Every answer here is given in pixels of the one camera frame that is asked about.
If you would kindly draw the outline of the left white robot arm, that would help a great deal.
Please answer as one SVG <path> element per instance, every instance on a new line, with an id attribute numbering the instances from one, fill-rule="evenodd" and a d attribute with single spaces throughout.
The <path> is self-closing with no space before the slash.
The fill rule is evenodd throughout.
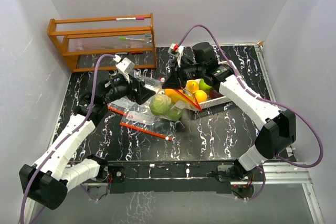
<path id="1" fill-rule="evenodd" d="M 65 200 L 68 191 L 94 178 L 104 181 L 108 177 L 107 161 L 90 155 L 81 163 L 68 168 L 74 152 L 108 113 L 108 104 L 127 97 L 143 104 L 155 91 L 148 89 L 144 81 L 134 77 L 126 79 L 122 74 L 98 81 L 92 80 L 71 115 L 62 133 L 50 148 L 33 165 L 23 165 L 19 171 L 24 198 L 30 198 L 54 210 Z"/>

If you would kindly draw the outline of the yellow bell pepper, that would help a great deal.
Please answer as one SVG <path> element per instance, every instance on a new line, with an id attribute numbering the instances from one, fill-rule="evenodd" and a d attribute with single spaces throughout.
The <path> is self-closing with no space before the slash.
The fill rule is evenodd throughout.
<path id="1" fill-rule="evenodd" d="M 164 89 L 165 94 L 171 99 L 171 101 L 173 103 L 177 103 L 179 101 L 182 102 L 187 102 L 185 97 L 182 95 L 183 94 L 183 90 L 179 89 L 179 90 L 175 90 L 175 89 Z"/>

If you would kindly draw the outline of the clear red zip bag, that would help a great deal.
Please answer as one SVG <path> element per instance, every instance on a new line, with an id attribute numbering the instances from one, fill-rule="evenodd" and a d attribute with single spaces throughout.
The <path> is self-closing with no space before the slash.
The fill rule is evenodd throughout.
<path id="1" fill-rule="evenodd" d="M 201 90 L 198 82 L 194 80 L 188 81 L 185 88 L 170 89 L 163 88 L 164 78 L 138 77 L 137 79 L 148 91 L 154 92 L 142 106 L 148 110 L 149 115 L 157 119 L 178 121 L 184 110 L 200 111 L 200 104 L 207 100 L 207 93 Z"/>

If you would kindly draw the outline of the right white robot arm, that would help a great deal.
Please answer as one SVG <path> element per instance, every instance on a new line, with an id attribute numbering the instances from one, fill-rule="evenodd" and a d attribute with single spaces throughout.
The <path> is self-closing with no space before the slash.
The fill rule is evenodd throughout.
<path id="1" fill-rule="evenodd" d="M 296 140 L 295 114 L 263 101 L 244 82 L 232 61 L 218 62 L 214 48 L 209 43 L 198 43 L 192 49 L 194 61 L 182 57 L 183 46 L 171 44 L 168 53 L 175 60 L 170 64 L 170 74 L 163 88 L 181 89 L 188 81 L 203 79 L 250 117 L 259 130 L 253 146 L 236 159 L 233 166 L 213 173 L 218 177 L 247 180 L 254 168 L 273 159 Z"/>

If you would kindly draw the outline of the dark green cabbage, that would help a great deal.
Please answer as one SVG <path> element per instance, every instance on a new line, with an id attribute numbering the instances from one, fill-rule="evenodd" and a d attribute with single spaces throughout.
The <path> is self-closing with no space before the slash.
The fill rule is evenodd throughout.
<path id="1" fill-rule="evenodd" d="M 182 114 L 183 114 L 183 109 L 173 107 L 167 112 L 166 117 L 169 120 L 178 121 L 181 118 Z"/>

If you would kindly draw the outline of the light green cabbage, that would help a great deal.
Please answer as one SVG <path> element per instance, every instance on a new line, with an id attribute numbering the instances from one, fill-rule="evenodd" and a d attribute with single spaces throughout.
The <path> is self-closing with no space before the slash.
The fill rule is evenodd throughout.
<path id="1" fill-rule="evenodd" d="M 172 101 L 167 95 L 159 93 L 151 99 L 149 107 L 155 116 L 164 115 L 172 107 Z"/>

